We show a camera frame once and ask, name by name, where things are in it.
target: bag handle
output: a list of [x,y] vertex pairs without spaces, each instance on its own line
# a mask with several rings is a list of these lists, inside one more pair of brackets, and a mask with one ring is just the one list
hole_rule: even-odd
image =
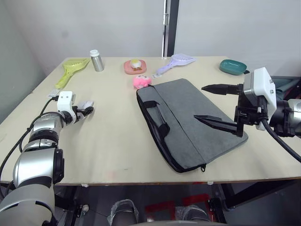
[[147,109],[147,108],[152,108],[155,107],[159,113],[160,119],[162,120],[162,124],[158,127],[158,131],[159,134],[162,136],[162,138],[166,137],[167,134],[170,131],[170,127],[168,126],[167,122],[165,121],[161,111],[160,111],[160,107],[159,107],[159,103],[157,101],[154,100],[150,100],[150,101],[145,101],[143,102],[143,106]]

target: pink plush toy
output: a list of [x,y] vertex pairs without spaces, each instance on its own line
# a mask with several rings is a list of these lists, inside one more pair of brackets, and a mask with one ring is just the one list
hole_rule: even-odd
[[146,76],[143,76],[143,75],[137,75],[133,79],[133,85],[137,89],[147,87],[149,84],[151,84],[151,78],[150,77],[146,77]]

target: gray laptop bag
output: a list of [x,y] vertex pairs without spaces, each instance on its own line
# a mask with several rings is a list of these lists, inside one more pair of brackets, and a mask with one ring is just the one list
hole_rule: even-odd
[[206,164],[248,139],[213,129],[194,115],[232,121],[188,80],[179,79],[137,91],[140,109],[165,160],[177,172]]

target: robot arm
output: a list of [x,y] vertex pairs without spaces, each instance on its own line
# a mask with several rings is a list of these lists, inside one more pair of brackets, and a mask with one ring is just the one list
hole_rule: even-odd
[[56,225],[53,185],[64,177],[63,151],[58,147],[60,131],[92,113],[93,107],[72,106],[74,95],[62,91],[58,112],[45,113],[35,122],[29,143],[13,172],[16,190],[0,203],[1,225]]
[[301,136],[301,100],[277,101],[275,84],[266,68],[245,75],[244,84],[208,85],[202,90],[220,95],[238,95],[238,105],[234,116],[236,123],[210,115],[195,115],[200,122],[238,137],[242,137],[244,125],[256,125],[257,129],[266,129],[287,152],[301,162],[301,157],[279,138]]

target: bottle cap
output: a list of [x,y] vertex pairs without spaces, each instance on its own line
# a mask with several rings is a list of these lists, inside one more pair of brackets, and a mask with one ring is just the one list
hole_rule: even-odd
[[90,56],[92,57],[96,57],[96,56],[99,56],[99,52],[97,49],[93,49],[90,51]]

